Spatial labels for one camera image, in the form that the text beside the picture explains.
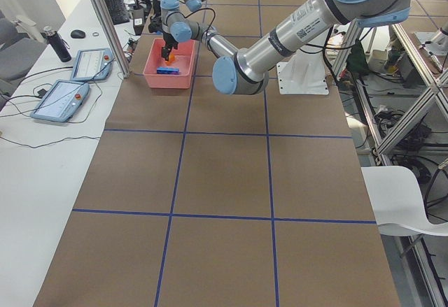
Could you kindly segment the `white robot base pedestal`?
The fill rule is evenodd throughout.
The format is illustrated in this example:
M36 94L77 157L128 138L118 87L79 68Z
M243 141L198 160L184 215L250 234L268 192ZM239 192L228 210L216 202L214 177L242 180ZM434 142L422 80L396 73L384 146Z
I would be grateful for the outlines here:
M326 73L321 53L299 52L287 62L276 65L279 92L285 94L328 95Z

